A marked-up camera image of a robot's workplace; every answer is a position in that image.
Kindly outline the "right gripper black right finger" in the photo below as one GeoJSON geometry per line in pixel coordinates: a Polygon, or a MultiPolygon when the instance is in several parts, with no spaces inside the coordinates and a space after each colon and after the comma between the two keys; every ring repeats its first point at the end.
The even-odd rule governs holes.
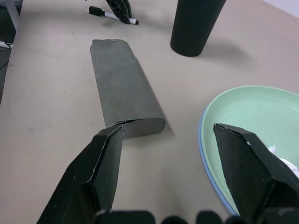
{"type": "Polygon", "coordinates": [[[225,181],[241,217],[299,221],[299,178],[255,133],[216,123],[213,128],[225,181]]]}

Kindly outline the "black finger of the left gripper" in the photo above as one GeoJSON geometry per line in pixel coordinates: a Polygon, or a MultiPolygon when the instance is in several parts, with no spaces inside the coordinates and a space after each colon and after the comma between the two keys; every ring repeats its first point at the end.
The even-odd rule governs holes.
{"type": "Polygon", "coordinates": [[[131,5],[129,0],[120,0],[121,7],[121,21],[130,24],[130,18],[132,16],[131,5]]]}
{"type": "Polygon", "coordinates": [[[121,21],[121,7],[120,0],[106,0],[107,4],[111,8],[112,12],[120,19],[121,21]]]}

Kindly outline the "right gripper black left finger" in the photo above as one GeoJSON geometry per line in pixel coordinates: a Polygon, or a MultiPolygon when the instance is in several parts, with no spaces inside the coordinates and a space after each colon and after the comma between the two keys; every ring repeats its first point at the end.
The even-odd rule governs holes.
{"type": "Polygon", "coordinates": [[[123,125],[99,131],[69,164],[36,224],[95,224],[116,193],[123,125]]]}

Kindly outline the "white marker with black cap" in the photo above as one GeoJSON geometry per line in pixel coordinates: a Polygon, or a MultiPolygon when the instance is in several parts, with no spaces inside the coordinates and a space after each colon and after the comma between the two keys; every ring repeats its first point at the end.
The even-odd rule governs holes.
{"type": "MultiPolygon", "coordinates": [[[[87,11],[88,14],[95,15],[95,16],[98,16],[98,17],[104,16],[104,17],[111,18],[111,19],[114,19],[114,20],[118,20],[118,21],[120,20],[113,13],[104,11],[101,8],[98,8],[98,7],[89,6],[89,7],[87,7],[86,11],[87,11]]],[[[137,19],[134,19],[134,18],[130,18],[129,23],[133,24],[133,25],[139,25],[139,21],[137,19]]]]}

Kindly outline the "white tissue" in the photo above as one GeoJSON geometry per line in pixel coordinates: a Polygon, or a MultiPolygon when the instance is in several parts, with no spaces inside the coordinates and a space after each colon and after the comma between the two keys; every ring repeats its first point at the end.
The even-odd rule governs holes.
{"type": "MultiPolygon", "coordinates": [[[[276,149],[277,149],[276,146],[268,147],[268,150],[274,155],[275,155],[276,149]]],[[[299,179],[299,168],[297,168],[294,164],[292,164],[291,162],[289,162],[286,159],[283,159],[283,158],[278,157],[278,156],[277,156],[277,158],[279,158],[299,179]]]]}

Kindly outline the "green plastic plate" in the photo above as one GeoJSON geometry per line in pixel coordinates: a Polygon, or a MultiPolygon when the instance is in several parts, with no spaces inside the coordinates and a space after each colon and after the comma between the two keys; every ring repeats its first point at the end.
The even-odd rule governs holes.
{"type": "Polygon", "coordinates": [[[276,146],[276,156],[299,168],[299,94],[251,85],[235,87],[218,95],[206,107],[201,137],[212,177],[235,211],[238,210],[225,182],[213,132],[215,123],[255,133],[267,148],[276,146]]]}

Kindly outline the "grey glasses case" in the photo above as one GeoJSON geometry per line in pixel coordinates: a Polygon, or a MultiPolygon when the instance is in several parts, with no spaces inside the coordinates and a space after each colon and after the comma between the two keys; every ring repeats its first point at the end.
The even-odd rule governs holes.
{"type": "Polygon", "coordinates": [[[124,137],[161,133],[164,113],[129,44],[93,40],[91,59],[106,127],[124,127],[124,137]]]}

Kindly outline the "blue plastic plate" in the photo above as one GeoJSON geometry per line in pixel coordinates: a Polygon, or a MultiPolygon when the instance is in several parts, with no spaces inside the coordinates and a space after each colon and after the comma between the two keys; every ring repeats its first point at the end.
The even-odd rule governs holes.
{"type": "Polygon", "coordinates": [[[209,182],[210,182],[214,192],[216,193],[218,199],[221,201],[222,206],[229,213],[229,215],[239,215],[238,211],[235,211],[233,209],[233,207],[229,204],[229,202],[227,201],[227,199],[225,198],[225,196],[222,194],[221,190],[217,186],[214,178],[212,177],[212,174],[210,172],[210,169],[208,167],[208,164],[207,164],[207,161],[206,161],[206,158],[204,155],[203,141],[202,141],[202,137],[201,137],[201,125],[203,123],[205,112],[206,112],[206,108],[204,109],[204,111],[201,115],[200,122],[199,122],[199,128],[198,128],[198,142],[199,142],[199,152],[200,152],[201,160],[202,160],[206,175],[209,179],[209,182]]]}

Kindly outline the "black plastic cup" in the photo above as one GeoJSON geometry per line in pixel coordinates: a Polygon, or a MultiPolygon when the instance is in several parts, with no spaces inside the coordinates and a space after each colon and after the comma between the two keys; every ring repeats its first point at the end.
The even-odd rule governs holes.
{"type": "Polygon", "coordinates": [[[170,46],[176,53],[202,53],[227,0],[178,0],[170,46]]]}

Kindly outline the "white metal post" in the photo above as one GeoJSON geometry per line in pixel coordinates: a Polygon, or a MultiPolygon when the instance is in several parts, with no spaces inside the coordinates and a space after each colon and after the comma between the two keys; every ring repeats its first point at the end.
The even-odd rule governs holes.
{"type": "Polygon", "coordinates": [[[18,7],[21,7],[23,0],[4,0],[12,23],[14,25],[15,30],[17,31],[19,28],[19,13],[17,11],[18,7]]]}

